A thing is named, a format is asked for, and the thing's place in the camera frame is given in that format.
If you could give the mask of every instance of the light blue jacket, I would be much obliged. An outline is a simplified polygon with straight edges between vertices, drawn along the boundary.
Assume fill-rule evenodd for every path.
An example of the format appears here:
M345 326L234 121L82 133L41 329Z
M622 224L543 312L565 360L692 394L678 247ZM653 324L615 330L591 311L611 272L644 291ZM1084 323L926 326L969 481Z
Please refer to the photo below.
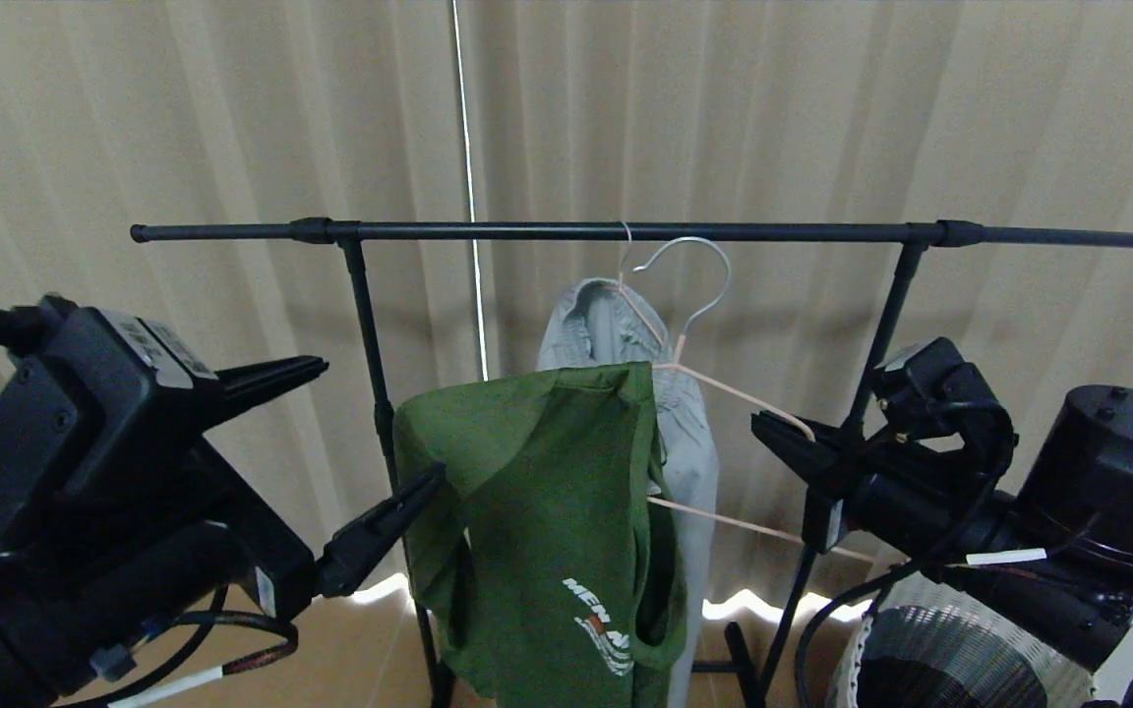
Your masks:
M658 314L630 287L627 295L641 308L649 324L658 329L658 341L632 305L617 292L617 283L589 279L563 292L540 342L536 370L565 367L598 367L625 361L670 361L671 338ZM715 489L719 483L719 458L715 453L706 407L697 381L678 372L653 372L653 394L658 411L658 430L667 454L662 476L667 494L676 503L701 511L715 511ZM688 633L684 654L671 673L668 708L683 708L689 698L693 649L702 620L706 573L710 568L714 521L675 513L675 540L679 541L688 590Z

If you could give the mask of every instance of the brown floor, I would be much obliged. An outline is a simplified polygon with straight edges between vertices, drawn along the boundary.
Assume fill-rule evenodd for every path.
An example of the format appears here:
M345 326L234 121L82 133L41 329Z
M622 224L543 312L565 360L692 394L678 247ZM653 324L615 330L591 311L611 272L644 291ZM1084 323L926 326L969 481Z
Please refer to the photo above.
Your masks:
M231 608L252 609L241 592L232 592ZM770 639L773 626L746 622L748 638L755 645ZM845 642L846 628L826 624L826 637L817 638L817 654L836 656ZM297 619L301 648L279 664L259 671L227 677L198 686L188 693L161 700L159 708L401 708L431 700L426 667L419 649L417 624L406 599L395 592L373 605L358 606L350 600L316 602ZM726 659L724 623L707 622L698 642L699 659ZM139 654L139 664L152 667L171 654L188 632L171 632L148 645ZM204 648L193 656L177 676L237 658L264 648L265 637L235 628L219 628ZM790 668L784 671L769 693L768 705L791 705ZM824 663L832 671L832 662ZM818 673L823 685L824 672ZM107 691L107 685L90 686L80 698ZM693 674L690 708L725 708L741 705L736 680L727 674ZM458 708L495 705L459 685L453 697Z

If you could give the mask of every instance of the clothing rack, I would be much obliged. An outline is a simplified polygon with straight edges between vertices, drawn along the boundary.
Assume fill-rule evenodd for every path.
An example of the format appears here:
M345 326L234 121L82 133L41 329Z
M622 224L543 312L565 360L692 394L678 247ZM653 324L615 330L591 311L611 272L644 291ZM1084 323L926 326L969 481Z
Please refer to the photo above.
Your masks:
M235 239L274 239L312 245L338 245L347 261L352 281L356 314L361 327L365 361L369 367L369 384L374 392L374 426L383 449L387 475L395 485L395 453L391 444L392 406L378 353L374 308L369 300L369 282L365 274L365 241L671 241L683 236L697 236L727 242L897 242L901 245L891 290L878 318L872 344L868 347L860 382L842 428L862 430L863 411L868 407L867 374L881 362L891 348L891 338L898 323L921 256L929 248L973 246L977 242L1029 242L1047 246L1099 246L1133 248L1133 232L1106 230L1071 230L1047 228L985 228L971 221L939 220L936 223L909 224L761 224L761 223L633 223L594 221L593 223L450 223L449 221L338 221L306 219L288 224L219 224L219 225L135 225L130 236L136 242L152 241L233 241ZM698 662L693 672L735 674L741 683L746 708L764 708L765 697L777 671L782 649L793 628L794 609L806 591L816 560L813 543L804 543L799 570L794 574L790 600L781 615L777 633L772 640L764 667L756 667L747 648L742 628L730 622L724 630L727 662ZM417 606L418 631L427 659L427 676L432 689L432 708L446 708L452 700L454 675L436 657L436 641L427 611Z

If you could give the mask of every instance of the curtain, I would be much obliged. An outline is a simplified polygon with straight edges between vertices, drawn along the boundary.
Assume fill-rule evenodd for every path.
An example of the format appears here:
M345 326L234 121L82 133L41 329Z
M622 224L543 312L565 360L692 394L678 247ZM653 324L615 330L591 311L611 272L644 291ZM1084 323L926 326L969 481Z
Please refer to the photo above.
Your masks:
M0 306L58 291L165 319L216 368L330 360L212 436L315 549L387 493L341 255L139 246L129 224L467 220L469 181L478 220L1133 229L1133 6L463 1L465 93L452 19L448 3L0 3ZM840 421L898 248L724 247L735 281L684 362ZM469 248L366 245L397 403L480 376ZM564 288L615 275L620 245L478 255L488 366L506 376L534 366ZM721 272L678 248L627 282L674 332ZM1013 412L1014 488L1065 391L1133 385L1133 250L931 250L895 346L936 335ZM0 357L0 386L9 370ZM803 487L751 438L750 408L717 391L707 406L719 511L796 532ZM721 527L712 596L778 605L795 555ZM833 556L812 590L870 570Z

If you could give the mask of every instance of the green t-shirt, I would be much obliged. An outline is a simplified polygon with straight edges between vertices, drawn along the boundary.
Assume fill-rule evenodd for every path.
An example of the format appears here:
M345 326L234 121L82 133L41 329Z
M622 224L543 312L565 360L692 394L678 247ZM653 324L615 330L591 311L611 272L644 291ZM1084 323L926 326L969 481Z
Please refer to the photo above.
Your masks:
M648 362L453 386L395 417L398 483L449 485L406 534L443 658L503 708L661 707L684 583Z

